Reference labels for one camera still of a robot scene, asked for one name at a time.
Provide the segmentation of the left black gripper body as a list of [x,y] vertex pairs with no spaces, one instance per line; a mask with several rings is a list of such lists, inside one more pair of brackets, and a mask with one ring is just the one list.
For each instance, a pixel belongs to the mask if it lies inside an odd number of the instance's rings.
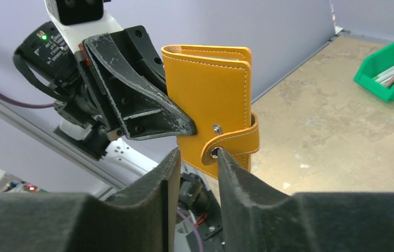
[[120,138],[121,130],[110,127],[93,101],[74,54],[53,22],[43,23],[28,35],[14,51],[13,64],[31,85],[54,99],[64,133],[85,139],[97,128],[109,139]]

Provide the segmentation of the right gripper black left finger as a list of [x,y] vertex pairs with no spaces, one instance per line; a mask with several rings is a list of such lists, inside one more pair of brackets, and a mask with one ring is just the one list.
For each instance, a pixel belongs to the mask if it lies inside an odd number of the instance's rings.
[[180,151],[102,201],[85,193],[0,193],[0,251],[173,251]]

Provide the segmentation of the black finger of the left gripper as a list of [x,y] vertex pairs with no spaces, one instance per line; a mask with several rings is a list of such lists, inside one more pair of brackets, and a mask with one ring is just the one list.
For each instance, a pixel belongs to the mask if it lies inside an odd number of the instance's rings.
[[113,39],[129,65],[163,93],[167,93],[163,61],[144,26],[113,33]]
[[89,37],[83,47],[112,130],[136,141],[197,133],[194,121],[130,66],[110,34]]

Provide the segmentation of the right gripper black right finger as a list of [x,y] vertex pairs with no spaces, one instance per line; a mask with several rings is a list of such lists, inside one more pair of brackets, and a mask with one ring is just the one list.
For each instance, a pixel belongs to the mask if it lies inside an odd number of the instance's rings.
[[394,193],[287,195],[216,152],[226,251],[394,251]]

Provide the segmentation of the orange card holder wallet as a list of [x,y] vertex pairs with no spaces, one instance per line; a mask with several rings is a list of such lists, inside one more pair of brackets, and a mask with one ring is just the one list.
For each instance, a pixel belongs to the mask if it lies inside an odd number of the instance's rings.
[[167,92],[193,121],[196,134],[178,136],[188,166],[217,178],[216,149],[245,170],[260,148],[258,119],[251,110],[252,53],[247,47],[162,47]]

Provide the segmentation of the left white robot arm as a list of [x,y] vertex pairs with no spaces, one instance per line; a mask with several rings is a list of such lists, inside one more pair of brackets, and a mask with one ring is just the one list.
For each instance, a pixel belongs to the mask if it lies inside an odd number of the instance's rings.
[[163,62],[143,26],[92,36],[79,48],[73,53],[46,22],[13,54],[21,75],[53,98],[63,118],[58,136],[94,160],[144,175],[156,163],[125,139],[196,134],[194,121],[168,96]]

